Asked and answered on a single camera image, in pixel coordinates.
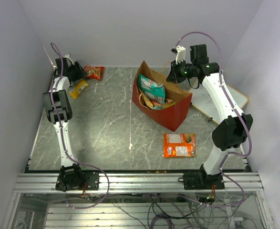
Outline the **yellow snack bar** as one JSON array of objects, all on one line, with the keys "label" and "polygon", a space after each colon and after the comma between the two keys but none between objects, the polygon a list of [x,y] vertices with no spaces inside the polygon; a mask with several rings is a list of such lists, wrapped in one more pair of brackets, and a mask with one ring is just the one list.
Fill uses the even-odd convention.
[{"label": "yellow snack bar", "polygon": [[82,91],[87,88],[89,84],[84,79],[81,79],[75,86],[71,88],[69,91],[69,95],[73,99],[77,99],[77,97],[82,93]]}]

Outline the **small red snack packet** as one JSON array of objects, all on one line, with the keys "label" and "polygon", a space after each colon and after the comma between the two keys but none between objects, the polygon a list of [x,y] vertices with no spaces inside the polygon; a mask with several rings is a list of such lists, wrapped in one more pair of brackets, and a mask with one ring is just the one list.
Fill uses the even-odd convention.
[{"label": "small red snack packet", "polygon": [[84,71],[87,74],[86,78],[101,81],[104,74],[104,67],[85,65]]}]

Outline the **teal snack packet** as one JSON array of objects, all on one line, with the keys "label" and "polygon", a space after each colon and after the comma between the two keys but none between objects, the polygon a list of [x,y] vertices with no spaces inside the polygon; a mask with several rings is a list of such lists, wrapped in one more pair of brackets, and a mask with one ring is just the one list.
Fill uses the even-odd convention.
[{"label": "teal snack packet", "polygon": [[162,84],[157,84],[142,74],[139,74],[137,86],[150,100],[159,104],[166,103],[166,91]]}]

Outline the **colourful fruit candy bag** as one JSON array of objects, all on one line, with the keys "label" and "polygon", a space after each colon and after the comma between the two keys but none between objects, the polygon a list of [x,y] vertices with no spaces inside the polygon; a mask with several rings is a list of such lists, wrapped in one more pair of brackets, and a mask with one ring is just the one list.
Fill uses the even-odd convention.
[{"label": "colourful fruit candy bag", "polygon": [[176,101],[174,101],[172,99],[166,99],[164,104],[158,103],[156,101],[153,101],[152,104],[153,104],[152,109],[162,110],[162,109],[166,109],[166,108],[169,108],[171,106],[174,106],[176,104]]}]

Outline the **red brown paper bag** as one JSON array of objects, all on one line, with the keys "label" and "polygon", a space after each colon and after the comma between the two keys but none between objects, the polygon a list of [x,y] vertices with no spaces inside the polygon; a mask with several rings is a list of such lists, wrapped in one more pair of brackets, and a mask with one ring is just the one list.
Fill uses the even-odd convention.
[{"label": "red brown paper bag", "polygon": [[[139,74],[142,74],[146,78],[152,81],[162,84],[165,87],[166,98],[176,101],[174,106],[171,106],[162,110],[145,109],[143,108],[138,100],[139,93],[137,92],[137,80]],[[166,76],[148,67],[145,61],[143,61],[135,75],[133,87],[132,87],[132,101],[137,107],[148,117],[154,120],[161,126],[171,130],[176,131],[178,127],[185,120],[188,110],[191,106],[192,93],[181,89],[178,85],[174,83],[169,83],[166,81]]]}]

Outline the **orange Kettle chips bag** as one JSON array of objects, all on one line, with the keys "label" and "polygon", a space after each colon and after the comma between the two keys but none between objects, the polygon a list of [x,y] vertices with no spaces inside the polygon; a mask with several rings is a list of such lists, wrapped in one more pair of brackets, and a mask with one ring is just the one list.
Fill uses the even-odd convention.
[{"label": "orange Kettle chips bag", "polygon": [[139,93],[138,100],[140,105],[145,109],[153,109],[154,105],[152,101],[146,96],[146,94],[143,93],[139,88],[137,89],[137,92]]}]

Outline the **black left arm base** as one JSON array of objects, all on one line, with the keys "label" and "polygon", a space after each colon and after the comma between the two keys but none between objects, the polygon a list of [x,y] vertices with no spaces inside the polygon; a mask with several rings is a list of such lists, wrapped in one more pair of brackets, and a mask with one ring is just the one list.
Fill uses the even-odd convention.
[{"label": "black left arm base", "polygon": [[79,164],[62,166],[57,177],[55,189],[66,192],[72,190],[98,190],[99,175],[96,172],[82,171]]}]

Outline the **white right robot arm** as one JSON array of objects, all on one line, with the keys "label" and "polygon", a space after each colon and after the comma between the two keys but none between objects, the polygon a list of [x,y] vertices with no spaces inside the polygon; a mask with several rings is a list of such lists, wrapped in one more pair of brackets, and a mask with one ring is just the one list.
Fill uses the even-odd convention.
[{"label": "white right robot arm", "polygon": [[194,45],[189,49],[190,63],[185,60],[185,47],[178,45],[171,50],[176,58],[171,62],[166,81],[181,83],[197,78],[198,85],[206,89],[218,112],[220,123],[212,133],[214,146],[202,165],[205,172],[197,177],[198,185],[206,189],[214,184],[213,176],[220,174],[227,157],[236,154],[235,149],[250,139],[253,118],[250,114],[245,114],[233,99],[219,64],[209,61],[207,46]]}]

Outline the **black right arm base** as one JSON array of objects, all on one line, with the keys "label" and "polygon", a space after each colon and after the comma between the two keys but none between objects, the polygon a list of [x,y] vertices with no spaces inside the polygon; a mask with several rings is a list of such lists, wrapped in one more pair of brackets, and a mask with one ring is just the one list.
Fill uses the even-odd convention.
[{"label": "black right arm base", "polygon": [[220,173],[208,175],[201,165],[198,170],[190,170],[178,178],[178,182],[184,185],[185,190],[203,190],[203,189],[224,189],[223,176]]}]

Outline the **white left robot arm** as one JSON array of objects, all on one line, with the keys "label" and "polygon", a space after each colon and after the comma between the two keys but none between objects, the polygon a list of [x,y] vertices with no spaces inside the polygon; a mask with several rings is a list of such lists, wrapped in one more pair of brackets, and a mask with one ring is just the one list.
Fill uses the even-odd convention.
[{"label": "white left robot arm", "polygon": [[73,117],[67,91],[71,83],[83,77],[84,71],[78,62],[67,54],[56,61],[53,85],[42,94],[46,117],[55,129],[61,154],[61,168],[55,189],[66,192],[78,190],[85,185],[85,178],[73,152],[72,136],[69,132],[69,121]]}]

